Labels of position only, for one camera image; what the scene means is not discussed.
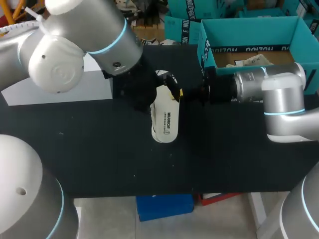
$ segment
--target black mat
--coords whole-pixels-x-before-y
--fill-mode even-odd
[[[195,46],[149,46],[158,69],[183,87],[200,83]],[[319,106],[306,97],[306,108]],[[122,100],[8,107],[0,133],[28,142],[72,197],[287,191],[319,160],[317,142],[267,139],[263,105],[192,103],[171,144],[151,136],[151,119]]]

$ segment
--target cardboard box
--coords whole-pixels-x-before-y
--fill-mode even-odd
[[[168,0],[173,17],[199,21],[224,18],[244,6],[243,0]]]
[[[265,0],[248,0],[247,2],[248,10],[264,9],[265,7],[266,7]]]
[[[131,29],[139,39],[152,40],[156,38],[159,42],[164,41],[164,24],[158,17],[138,19],[131,24]]]
[[[319,0],[308,0],[309,3],[319,12]]]
[[[260,10],[248,10],[246,7],[238,12],[237,17],[270,17],[270,16],[285,16],[283,11],[279,8],[267,8]]]
[[[165,16],[165,39],[174,40],[182,44],[197,44],[200,23],[186,19]]]
[[[222,58],[218,53],[224,54],[225,58],[227,53],[231,53],[228,57],[233,61],[237,54],[256,54],[259,51],[267,52],[264,53],[265,56],[276,64],[294,60],[300,63],[306,71],[305,94],[316,92],[319,87],[319,44],[301,18],[260,17],[202,21],[197,49],[202,69],[215,66],[218,75],[253,69],[258,66],[225,68],[225,62],[219,62],[222,67],[218,67],[216,60],[218,57]]]
[[[304,17],[304,21],[305,21],[306,25],[309,27],[312,34],[315,37],[318,37],[319,36],[319,29],[318,29],[319,16],[315,17],[311,13],[306,13],[306,15]]]
[[[308,0],[285,0],[282,10],[286,16],[304,17],[308,11]]]

